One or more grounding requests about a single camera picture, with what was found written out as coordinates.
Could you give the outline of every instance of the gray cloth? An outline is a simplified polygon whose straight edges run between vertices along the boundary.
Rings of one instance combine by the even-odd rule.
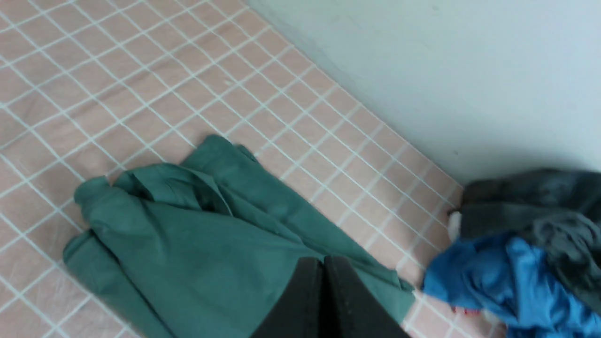
[[[601,315],[601,174],[537,170],[469,184],[461,237],[515,232],[547,252],[553,273]]]

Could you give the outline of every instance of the black object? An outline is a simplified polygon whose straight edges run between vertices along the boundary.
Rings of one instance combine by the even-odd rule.
[[[251,338],[409,338],[345,257],[299,259],[284,293]]]
[[[601,173],[537,170],[470,183],[461,237],[515,232],[547,252],[560,282],[601,315]]]

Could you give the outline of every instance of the blue cloth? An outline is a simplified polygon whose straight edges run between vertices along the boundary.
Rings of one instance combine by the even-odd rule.
[[[601,337],[601,318],[553,276],[545,252],[509,235],[455,242],[426,271],[423,291],[452,306],[488,309],[508,338]]]

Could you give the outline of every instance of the green shirt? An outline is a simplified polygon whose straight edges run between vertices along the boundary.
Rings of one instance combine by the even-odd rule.
[[[348,257],[399,322],[413,303],[395,271],[216,135],[181,165],[91,179],[75,202],[91,230],[65,264],[148,338],[249,337],[308,256]]]

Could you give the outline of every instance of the crumpled fabric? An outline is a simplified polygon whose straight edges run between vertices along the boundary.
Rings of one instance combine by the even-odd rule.
[[[597,338],[601,317],[555,278],[544,250],[512,235],[456,241],[426,271],[425,294],[488,309],[508,338]]]
[[[555,276],[601,314],[601,173],[536,170],[470,183],[461,237],[513,232],[547,252]]]
[[[397,321],[412,287],[242,146],[212,135],[182,164],[84,182],[91,230],[65,247],[67,269],[148,338],[248,338],[301,257],[344,256]]]

